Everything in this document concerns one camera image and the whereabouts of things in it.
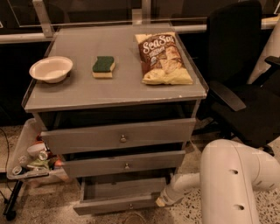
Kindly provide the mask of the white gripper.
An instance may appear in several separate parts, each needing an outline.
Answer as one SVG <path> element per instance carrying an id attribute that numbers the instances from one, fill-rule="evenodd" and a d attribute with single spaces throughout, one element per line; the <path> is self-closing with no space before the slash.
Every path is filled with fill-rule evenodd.
<path id="1" fill-rule="evenodd" d="M 156 199 L 156 204 L 159 207 L 164 207 L 165 205 L 170 206 L 182 200 L 184 196 L 185 193 L 183 190 L 176 190 L 173 189 L 170 185 L 167 185 L 160 193 L 160 197 Z"/>

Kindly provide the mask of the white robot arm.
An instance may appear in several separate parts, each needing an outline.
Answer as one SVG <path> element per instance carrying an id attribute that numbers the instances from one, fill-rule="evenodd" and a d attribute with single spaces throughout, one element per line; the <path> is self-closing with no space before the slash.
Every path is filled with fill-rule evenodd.
<path id="1" fill-rule="evenodd" d="M 199 172 L 174 175 L 157 199 L 160 206 L 174 204 L 197 186 L 203 224 L 260 224 L 254 191 L 275 188 L 280 171 L 262 149 L 279 135 L 279 96 L 260 79 L 270 73 L 260 56 L 261 26 L 253 17 L 208 19 L 205 79 L 209 93 L 218 96 L 210 114 L 237 138 L 209 143 Z"/>

